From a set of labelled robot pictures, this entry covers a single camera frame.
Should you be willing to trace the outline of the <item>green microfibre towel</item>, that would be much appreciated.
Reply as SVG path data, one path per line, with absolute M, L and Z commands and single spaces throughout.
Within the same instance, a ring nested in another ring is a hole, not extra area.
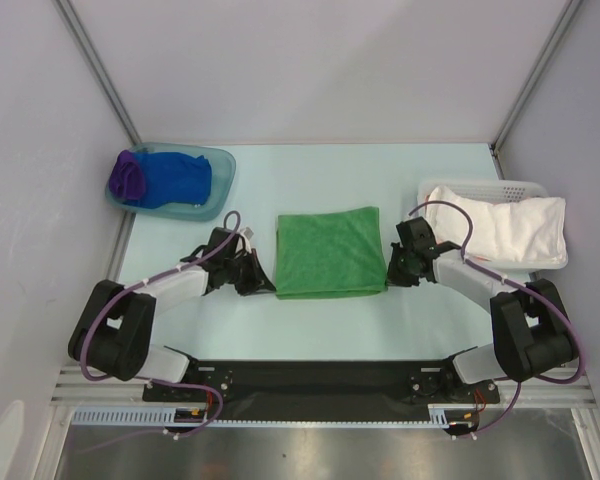
M 372 296 L 387 290 L 380 212 L 373 206 L 277 218 L 275 281 L 280 300 Z

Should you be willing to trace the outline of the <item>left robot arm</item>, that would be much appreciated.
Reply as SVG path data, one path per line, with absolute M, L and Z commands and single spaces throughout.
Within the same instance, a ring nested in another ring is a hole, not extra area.
M 224 285 L 233 286 L 240 296 L 275 292 L 250 236 L 247 228 L 216 227 L 207 243 L 167 271 L 131 286 L 111 280 L 98 282 L 68 343 L 68 354 L 80 364 L 83 375 L 90 381 L 156 380 L 179 400 L 194 397 L 200 376 L 189 369 L 193 359 L 154 344 L 154 321 Z

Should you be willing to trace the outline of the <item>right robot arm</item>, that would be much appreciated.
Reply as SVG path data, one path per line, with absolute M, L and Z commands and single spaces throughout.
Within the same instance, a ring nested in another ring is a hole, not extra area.
M 461 402 L 477 383 L 508 378 L 518 383 L 581 358 L 556 286 L 546 280 L 519 284 L 462 256 L 453 242 L 438 243 L 423 218 L 396 225 L 387 280 L 416 287 L 421 281 L 448 287 L 486 311 L 492 342 L 451 356 L 440 377 L 443 395 Z

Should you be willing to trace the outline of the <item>white plastic basket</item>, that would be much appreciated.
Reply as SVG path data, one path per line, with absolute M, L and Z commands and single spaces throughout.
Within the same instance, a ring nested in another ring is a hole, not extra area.
M 489 203 L 518 202 L 527 198 L 551 197 L 544 187 L 533 182 L 477 179 L 429 179 L 422 181 L 418 187 L 418 202 L 424 204 L 426 207 L 429 204 L 428 195 L 438 186 L 447 186 L 459 196 Z M 424 217 L 425 207 L 421 210 L 421 215 Z M 504 271 L 535 272 L 539 270 L 558 270 L 565 267 L 568 263 L 567 261 L 566 264 L 560 268 L 549 268 L 541 265 L 534 266 L 532 264 L 524 263 L 494 262 L 473 255 L 469 256 L 475 260 L 486 263 L 486 265 L 491 268 Z

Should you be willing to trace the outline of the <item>blue towel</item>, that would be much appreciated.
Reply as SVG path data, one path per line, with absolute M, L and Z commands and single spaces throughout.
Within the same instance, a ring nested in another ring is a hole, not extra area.
M 122 203 L 153 210 L 170 203 L 202 205 L 209 199 L 212 168 L 206 157 L 181 152 L 132 153 L 144 172 L 146 193 L 141 200 Z

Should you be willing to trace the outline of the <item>white towel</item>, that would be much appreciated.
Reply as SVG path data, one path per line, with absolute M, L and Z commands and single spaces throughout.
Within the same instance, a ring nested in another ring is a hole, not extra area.
M 428 195 L 425 218 L 439 242 L 469 243 L 466 253 L 485 260 L 560 268 L 568 261 L 566 200 L 535 197 L 489 203 L 438 186 Z

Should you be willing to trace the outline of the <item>purple towel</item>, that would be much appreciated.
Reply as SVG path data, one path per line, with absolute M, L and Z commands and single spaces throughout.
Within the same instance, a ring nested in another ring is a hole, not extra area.
M 120 201 L 138 201 L 145 195 L 144 172 L 131 151 L 123 150 L 118 154 L 108 180 L 108 189 Z

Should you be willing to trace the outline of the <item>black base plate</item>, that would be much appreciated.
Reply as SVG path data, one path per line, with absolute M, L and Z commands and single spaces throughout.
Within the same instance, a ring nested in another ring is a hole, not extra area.
M 144 389 L 150 403 L 202 403 L 212 387 L 212 409 L 224 421 L 406 422 L 423 420 L 433 404 L 466 409 L 496 405 L 491 380 L 466 385 L 448 360 L 428 361 L 195 361 L 179 388 Z

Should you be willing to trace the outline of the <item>aluminium frame rail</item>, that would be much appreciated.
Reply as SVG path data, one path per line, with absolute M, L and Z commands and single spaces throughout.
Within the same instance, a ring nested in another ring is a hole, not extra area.
M 77 366 L 64 367 L 52 393 L 52 402 L 75 405 L 133 405 L 142 400 L 145 381 L 108 379 L 91 382 Z M 586 377 L 569 385 L 532 379 L 522 384 L 518 408 L 595 408 L 592 388 Z

